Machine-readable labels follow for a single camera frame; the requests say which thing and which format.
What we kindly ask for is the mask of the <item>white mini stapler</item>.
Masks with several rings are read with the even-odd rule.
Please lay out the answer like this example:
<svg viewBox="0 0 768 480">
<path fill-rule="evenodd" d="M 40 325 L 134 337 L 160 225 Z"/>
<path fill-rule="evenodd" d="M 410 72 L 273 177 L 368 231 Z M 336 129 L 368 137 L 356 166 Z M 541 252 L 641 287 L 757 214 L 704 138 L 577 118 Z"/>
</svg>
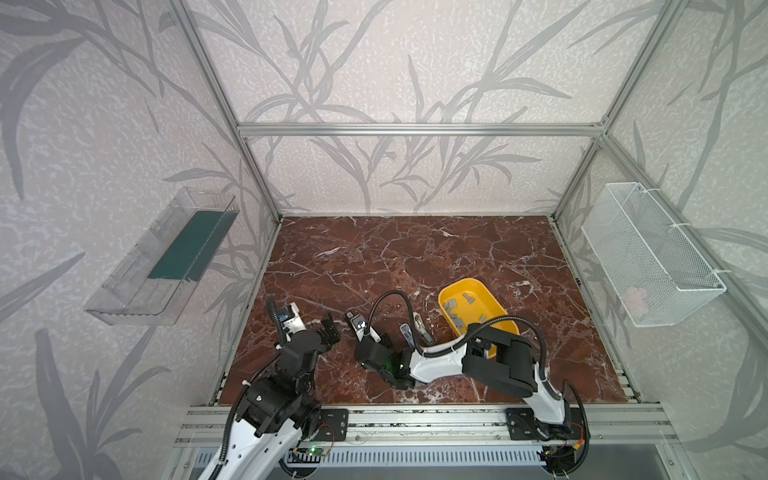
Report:
<svg viewBox="0 0 768 480">
<path fill-rule="evenodd" d="M 434 338 L 432 335 L 427 331 L 425 324 L 423 323 L 423 320 L 420 316 L 415 316 L 413 318 L 413 324 L 414 328 L 417 331 L 417 333 L 420 336 L 421 341 L 426 346 L 432 346 L 434 344 Z"/>
</svg>

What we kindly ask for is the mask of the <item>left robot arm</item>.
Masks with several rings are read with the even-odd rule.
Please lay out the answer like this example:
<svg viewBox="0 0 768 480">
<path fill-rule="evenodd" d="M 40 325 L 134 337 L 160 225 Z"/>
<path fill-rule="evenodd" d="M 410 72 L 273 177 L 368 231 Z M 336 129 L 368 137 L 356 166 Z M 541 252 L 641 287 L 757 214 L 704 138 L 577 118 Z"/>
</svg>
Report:
<svg viewBox="0 0 768 480">
<path fill-rule="evenodd" d="M 307 479 L 315 470 L 288 461 L 304 440 L 325 426 L 321 403 L 314 396 L 320 355 L 340 341 L 330 316 L 321 329 L 305 326 L 298 306 L 279 308 L 266 297 L 268 318 L 279 340 L 275 354 L 242 388 L 228 412 L 218 457 L 202 479 L 265 479 L 279 466 L 291 479 Z"/>
</svg>

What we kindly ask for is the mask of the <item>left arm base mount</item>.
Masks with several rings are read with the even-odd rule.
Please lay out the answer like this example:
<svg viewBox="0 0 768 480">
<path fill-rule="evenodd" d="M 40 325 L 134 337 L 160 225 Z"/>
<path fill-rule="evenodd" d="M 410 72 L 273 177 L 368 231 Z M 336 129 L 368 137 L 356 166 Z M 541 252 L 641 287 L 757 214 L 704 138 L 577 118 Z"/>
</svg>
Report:
<svg viewBox="0 0 768 480">
<path fill-rule="evenodd" d="M 313 423 L 316 430 L 309 437 L 311 441 L 345 441 L 349 427 L 350 411 L 347 408 L 322 408 L 319 419 Z"/>
</svg>

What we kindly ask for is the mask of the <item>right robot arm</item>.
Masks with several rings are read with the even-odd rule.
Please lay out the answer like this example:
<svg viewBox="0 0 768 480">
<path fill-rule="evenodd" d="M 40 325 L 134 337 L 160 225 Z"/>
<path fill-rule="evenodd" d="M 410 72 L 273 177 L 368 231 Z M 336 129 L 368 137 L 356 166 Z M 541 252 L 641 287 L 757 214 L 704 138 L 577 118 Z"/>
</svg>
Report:
<svg viewBox="0 0 768 480">
<path fill-rule="evenodd" d="M 404 300 L 410 315 L 405 326 L 412 341 L 402 350 L 395 349 L 388 335 L 372 326 L 380 304 L 393 295 Z M 546 340 L 528 320 L 501 314 L 471 325 L 449 342 L 424 346 L 419 340 L 430 336 L 404 292 L 384 293 L 374 302 L 370 315 L 345 314 L 358 340 L 354 356 L 365 370 L 377 373 L 394 389 L 409 390 L 462 375 L 525 402 L 527 408 L 508 421 L 512 433 L 543 442 L 578 439 L 582 446 L 589 439 L 583 402 L 577 401 L 579 415 L 575 417 L 564 393 L 549 379 Z"/>
</svg>

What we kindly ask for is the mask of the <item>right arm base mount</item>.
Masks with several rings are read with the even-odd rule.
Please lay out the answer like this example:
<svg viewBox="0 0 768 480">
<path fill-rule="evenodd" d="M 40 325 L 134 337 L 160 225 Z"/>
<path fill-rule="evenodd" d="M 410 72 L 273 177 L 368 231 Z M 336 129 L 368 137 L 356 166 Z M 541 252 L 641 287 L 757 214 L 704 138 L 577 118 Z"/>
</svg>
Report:
<svg viewBox="0 0 768 480">
<path fill-rule="evenodd" d="M 562 424 L 544 423 L 534 417 L 532 409 L 522 407 L 507 408 L 505 420 L 511 440 L 583 443 L 590 437 L 579 407 L 567 406 Z"/>
</svg>

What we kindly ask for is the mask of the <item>blue mini stapler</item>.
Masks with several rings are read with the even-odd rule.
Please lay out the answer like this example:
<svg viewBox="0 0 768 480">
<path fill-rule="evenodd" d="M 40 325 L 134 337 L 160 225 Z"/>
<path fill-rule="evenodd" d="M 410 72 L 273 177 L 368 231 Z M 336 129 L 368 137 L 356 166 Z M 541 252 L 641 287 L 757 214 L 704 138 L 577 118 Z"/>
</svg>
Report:
<svg viewBox="0 0 768 480">
<path fill-rule="evenodd" d="M 411 330 L 410 325 L 403 323 L 400 325 L 399 330 L 402 336 L 404 337 L 404 339 L 406 340 L 408 347 L 414 349 L 415 339 L 414 339 L 413 332 Z"/>
</svg>

